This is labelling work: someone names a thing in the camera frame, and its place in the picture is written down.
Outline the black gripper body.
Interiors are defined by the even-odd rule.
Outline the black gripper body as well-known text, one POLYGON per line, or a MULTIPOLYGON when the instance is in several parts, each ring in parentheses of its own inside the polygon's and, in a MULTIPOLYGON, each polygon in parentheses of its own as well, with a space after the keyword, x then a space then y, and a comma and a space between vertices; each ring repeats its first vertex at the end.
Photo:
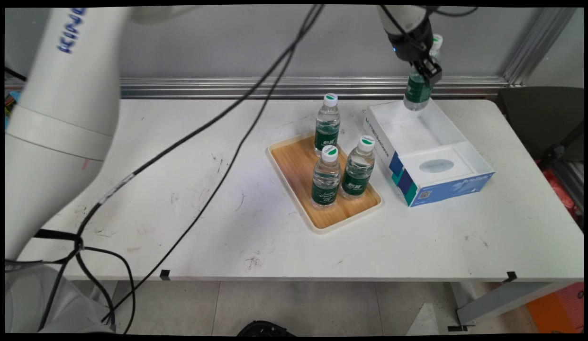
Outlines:
POLYGON ((409 63, 422 60, 433 47, 432 24, 430 21, 423 21, 411 32, 393 35, 392 46, 400 60, 409 63))

